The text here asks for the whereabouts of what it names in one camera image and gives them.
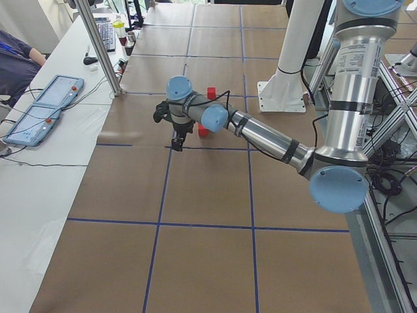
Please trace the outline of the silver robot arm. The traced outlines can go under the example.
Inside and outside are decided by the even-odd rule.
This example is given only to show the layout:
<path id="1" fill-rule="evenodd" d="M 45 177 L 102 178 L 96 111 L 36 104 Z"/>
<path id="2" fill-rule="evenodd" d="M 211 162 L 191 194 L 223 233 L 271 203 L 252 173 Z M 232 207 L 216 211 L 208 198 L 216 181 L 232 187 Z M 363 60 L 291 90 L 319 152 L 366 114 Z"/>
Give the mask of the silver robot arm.
<path id="1" fill-rule="evenodd" d="M 173 125 L 171 147 L 181 151 L 186 136 L 199 123 L 211 132 L 226 129 L 266 156 L 292 166 L 308 180 L 309 193 L 321 208 L 349 213 L 359 208 L 368 185 L 363 151 L 373 108 L 379 67 L 386 41 L 396 32 L 402 1 L 334 1 L 330 44 L 334 60 L 321 69 L 335 68 L 332 92 L 324 119 L 324 141 L 305 144 L 315 129 L 302 119 L 302 70 L 320 22 L 326 21 L 326 1 L 295 1 L 289 16 L 277 69 L 259 82 L 254 115 L 234 108 L 228 93 L 210 100 L 185 76 L 169 79 L 166 99 L 154 120 Z"/>

